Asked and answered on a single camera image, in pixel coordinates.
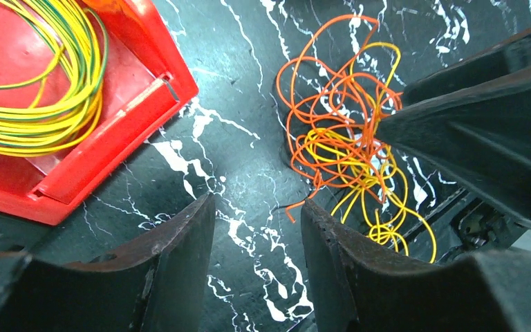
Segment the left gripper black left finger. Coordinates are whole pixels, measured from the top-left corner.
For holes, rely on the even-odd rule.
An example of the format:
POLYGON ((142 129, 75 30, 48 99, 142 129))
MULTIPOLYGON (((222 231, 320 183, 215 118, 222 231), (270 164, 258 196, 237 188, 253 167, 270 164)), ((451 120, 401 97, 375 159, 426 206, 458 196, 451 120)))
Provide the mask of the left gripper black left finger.
POLYGON ((88 263, 0 252, 0 331, 197 331, 214 226, 207 193, 88 263))

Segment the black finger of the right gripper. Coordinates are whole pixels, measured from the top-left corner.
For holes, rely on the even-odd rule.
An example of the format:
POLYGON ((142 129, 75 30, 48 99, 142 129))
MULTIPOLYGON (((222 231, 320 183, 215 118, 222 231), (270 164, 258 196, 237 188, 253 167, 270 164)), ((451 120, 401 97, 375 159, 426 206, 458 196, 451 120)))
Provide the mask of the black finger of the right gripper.
POLYGON ((453 66, 408 84, 405 106, 515 73, 531 66, 531 27, 453 66))
POLYGON ((531 66, 406 107, 376 136, 531 227, 531 66))

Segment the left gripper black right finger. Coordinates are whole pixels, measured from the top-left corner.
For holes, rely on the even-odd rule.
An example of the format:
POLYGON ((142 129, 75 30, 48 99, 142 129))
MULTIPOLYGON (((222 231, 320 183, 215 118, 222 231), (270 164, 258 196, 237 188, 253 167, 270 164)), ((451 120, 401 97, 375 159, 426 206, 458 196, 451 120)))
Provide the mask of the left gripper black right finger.
POLYGON ((309 200, 301 236, 320 331, 531 331, 531 252, 429 264, 371 241, 309 200))

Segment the red plastic bin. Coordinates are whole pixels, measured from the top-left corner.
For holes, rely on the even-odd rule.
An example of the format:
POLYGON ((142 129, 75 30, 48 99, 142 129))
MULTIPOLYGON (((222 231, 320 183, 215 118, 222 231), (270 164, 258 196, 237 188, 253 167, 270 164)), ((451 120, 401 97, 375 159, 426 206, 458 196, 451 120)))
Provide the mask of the red plastic bin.
POLYGON ((0 212, 61 223, 197 93, 152 1, 0 1, 0 212))

